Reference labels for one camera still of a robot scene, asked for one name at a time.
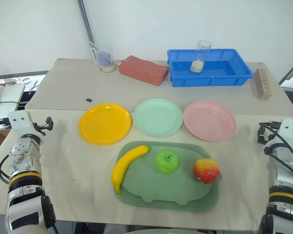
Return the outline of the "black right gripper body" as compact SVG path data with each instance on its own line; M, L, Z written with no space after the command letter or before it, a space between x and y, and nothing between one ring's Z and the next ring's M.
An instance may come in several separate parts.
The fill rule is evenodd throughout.
M269 128L271 128L273 131L278 133L278 130L280 128L280 122L272 121L272 122L266 122L265 123ZM271 132L270 130L266 129L268 132L268 142L266 143L266 147L270 147L273 144L280 143L279 137L275 135L275 133Z

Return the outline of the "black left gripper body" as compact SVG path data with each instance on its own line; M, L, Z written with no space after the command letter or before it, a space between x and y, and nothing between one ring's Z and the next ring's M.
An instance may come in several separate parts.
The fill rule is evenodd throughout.
M42 131L42 130L46 129L46 127L47 127L46 125L40 126L40 125L38 125L37 123L34 122L33 126L34 126L34 129L36 131L40 132L43 136L46 136L46 133Z

